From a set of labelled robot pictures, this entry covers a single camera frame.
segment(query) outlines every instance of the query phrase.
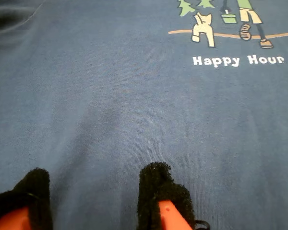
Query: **orange plastic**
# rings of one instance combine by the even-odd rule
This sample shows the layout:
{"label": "orange plastic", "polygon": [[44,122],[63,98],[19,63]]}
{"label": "orange plastic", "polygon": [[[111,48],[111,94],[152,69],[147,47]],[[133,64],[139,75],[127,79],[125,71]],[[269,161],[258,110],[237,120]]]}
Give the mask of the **orange plastic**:
{"label": "orange plastic", "polygon": [[159,208],[163,230],[192,230],[171,201],[160,201]]}
{"label": "orange plastic", "polygon": [[16,209],[0,218],[0,230],[31,230],[28,207]]}

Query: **cartoon shoe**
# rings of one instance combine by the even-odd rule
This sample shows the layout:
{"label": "cartoon shoe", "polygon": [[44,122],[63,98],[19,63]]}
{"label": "cartoon shoe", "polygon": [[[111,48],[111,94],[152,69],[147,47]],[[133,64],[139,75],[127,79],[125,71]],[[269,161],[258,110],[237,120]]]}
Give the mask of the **cartoon shoe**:
{"label": "cartoon shoe", "polygon": [[244,24],[241,26],[239,35],[242,40],[249,41],[252,38],[252,35],[250,33],[250,28],[251,26],[248,24]]}
{"label": "cartoon shoe", "polygon": [[260,47],[263,48],[263,49],[271,49],[271,48],[273,48],[272,43],[268,39],[261,39],[259,44],[260,44]]}

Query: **green tree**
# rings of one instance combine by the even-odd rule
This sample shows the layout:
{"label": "green tree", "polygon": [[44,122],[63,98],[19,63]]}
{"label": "green tree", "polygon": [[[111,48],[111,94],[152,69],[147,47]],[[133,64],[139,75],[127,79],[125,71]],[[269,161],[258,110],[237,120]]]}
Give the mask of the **green tree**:
{"label": "green tree", "polygon": [[195,9],[190,6],[191,3],[188,3],[185,0],[178,0],[178,1],[180,1],[179,8],[181,8],[181,11],[179,14],[180,17],[183,17],[184,15],[186,15],[189,12],[195,11]]}
{"label": "green tree", "polygon": [[214,8],[215,6],[211,4],[211,1],[213,0],[200,0],[201,2],[198,3],[196,6],[202,6],[204,8],[211,7]]}

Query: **blue t-shirt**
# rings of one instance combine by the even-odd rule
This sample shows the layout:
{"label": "blue t-shirt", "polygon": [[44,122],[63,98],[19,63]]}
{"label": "blue t-shirt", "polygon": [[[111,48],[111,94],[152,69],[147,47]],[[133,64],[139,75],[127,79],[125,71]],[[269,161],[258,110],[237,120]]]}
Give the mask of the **blue t-shirt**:
{"label": "blue t-shirt", "polygon": [[54,229],[135,229],[164,161],[212,229],[288,230],[288,1],[250,3],[0,0],[0,193],[45,168]]}

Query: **black fuzzy object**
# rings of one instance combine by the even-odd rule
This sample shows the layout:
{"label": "black fuzzy object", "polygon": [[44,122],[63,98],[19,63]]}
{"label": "black fuzzy object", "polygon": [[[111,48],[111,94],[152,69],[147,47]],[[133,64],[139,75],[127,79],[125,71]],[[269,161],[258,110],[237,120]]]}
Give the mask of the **black fuzzy object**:
{"label": "black fuzzy object", "polygon": [[30,171],[11,191],[0,193],[0,218],[22,207],[28,207],[32,230],[52,230],[49,173],[44,169]]}
{"label": "black fuzzy object", "polygon": [[140,172],[137,230],[162,230],[159,201],[170,200],[192,229],[196,221],[189,191],[175,184],[163,162],[147,165]]}

